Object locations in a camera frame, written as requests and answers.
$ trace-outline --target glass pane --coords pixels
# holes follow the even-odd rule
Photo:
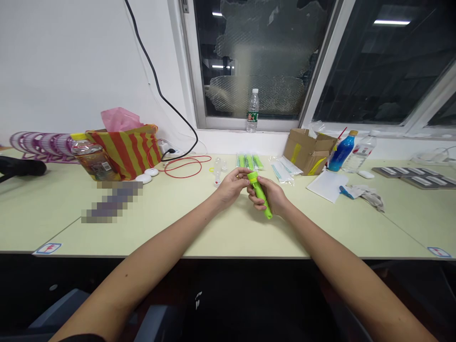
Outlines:
[[[456,93],[439,109],[428,126],[456,127]]]
[[[206,115],[297,120],[333,0],[194,0]]]
[[[456,1],[357,0],[313,120],[401,124],[456,56]]]

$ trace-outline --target hand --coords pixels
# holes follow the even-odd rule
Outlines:
[[[285,196],[282,188],[268,178],[258,176],[257,180],[263,188],[263,192],[266,195],[266,199],[272,213],[274,215],[282,216],[285,209],[288,206],[292,205],[288,198]],[[247,192],[249,193],[248,198],[253,202],[253,206],[256,210],[266,210],[266,206],[264,205],[265,202],[257,197],[255,190],[251,185],[247,187]]]
[[[212,196],[212,200],[217,201],[221,210],[225,210],[238,198],[241,190],[250,184],[247,174],[252,172],[247,168],[235,168],[218,186]]]

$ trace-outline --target person's arm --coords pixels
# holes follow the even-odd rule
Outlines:
[[[247,168],[226,175],[219,188],[184,217],[155,235],[117,266],[50,339],[95,334],[116,341],[132,311],[178,262],[204,227],[234,203],[249,181]]]
[[[274,214],[293,227],[306,251],[377,342],[437,341],[356,255],[298,210],[272,180],[258,177]],[[265,210],[249,186],[250,200]]]

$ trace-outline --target red and yellow striped bag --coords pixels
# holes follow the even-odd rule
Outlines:
[[[162,161],[157,145],[156,125],[144,125],[125,132],[86,131],[87,138],[101,145],[124,181],[134,180]]]

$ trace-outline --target pink plastic bag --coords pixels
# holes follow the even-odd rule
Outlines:
[[[144,126],[139,121],[139,116],[122,107],[102,111],[101,118],[108,132],[125,132]]]

